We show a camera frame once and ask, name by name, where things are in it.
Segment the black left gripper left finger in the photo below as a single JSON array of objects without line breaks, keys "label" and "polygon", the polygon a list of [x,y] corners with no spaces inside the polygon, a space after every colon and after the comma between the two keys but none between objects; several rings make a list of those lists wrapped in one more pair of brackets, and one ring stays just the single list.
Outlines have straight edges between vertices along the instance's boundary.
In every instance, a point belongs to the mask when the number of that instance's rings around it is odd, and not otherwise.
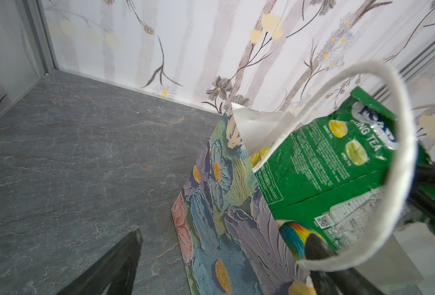
[{"label": "black left gripper left finger", "polygon": [[58,293],[60,295],[130,295],[143,239],[135,229]]}]

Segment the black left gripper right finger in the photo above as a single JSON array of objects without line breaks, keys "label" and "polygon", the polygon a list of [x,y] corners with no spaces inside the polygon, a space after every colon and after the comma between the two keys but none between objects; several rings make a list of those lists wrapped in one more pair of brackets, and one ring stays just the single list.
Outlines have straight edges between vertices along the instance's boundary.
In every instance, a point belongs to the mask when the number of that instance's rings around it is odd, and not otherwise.
[{"label": "black left gripper right finger", "polygon": [[[336,255],[316,234],[308,236],[305,258],[330,258]],[[311,271],[310,277],[317,295],[383,295],[354,268],[337,272]]]}]

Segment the green Fox's tea candy bag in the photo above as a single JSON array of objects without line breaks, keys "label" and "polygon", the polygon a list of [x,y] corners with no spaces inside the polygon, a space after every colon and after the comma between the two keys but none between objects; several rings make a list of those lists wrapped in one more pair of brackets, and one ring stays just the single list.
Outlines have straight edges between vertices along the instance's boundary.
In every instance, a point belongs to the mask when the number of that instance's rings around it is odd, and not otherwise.
[{"label": "green Fox's tea candy bag", "polygon": [[399,148],[396,116],[360,87],[333,113],[292,132],[256,172],[259,188],[296,259],[316,234],[351,247],[384,198]]}]

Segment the floral white paper bag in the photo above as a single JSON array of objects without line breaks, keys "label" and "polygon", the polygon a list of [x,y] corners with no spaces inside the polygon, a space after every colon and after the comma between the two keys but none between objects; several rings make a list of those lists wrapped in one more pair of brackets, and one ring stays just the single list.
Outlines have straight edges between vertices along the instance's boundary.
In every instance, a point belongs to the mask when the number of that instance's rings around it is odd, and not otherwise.
[{"label": "floral white paper bag", "polygon": [[[280,234],[256,172],[292,132],[339,109],[357,87],[396,116],[399,148],[386,175],[384,198],[351,247],[334,250],[327,244],[336,256],[298,260]],[[391,276],[402,258],[394,251],[382,258],[382,249],[399,227],[426,221],[408,200],[414,189],[435,200],[434,187],[414,184],[416,166],[431,163],[429,150],[416,135],[407,88],[395,69],[383,62],[343,70],[297,114],[265,113],[233,103],[172,208],[192,293],[316,295],[311,271],[358,271],[368,261],[379,276]]]}]

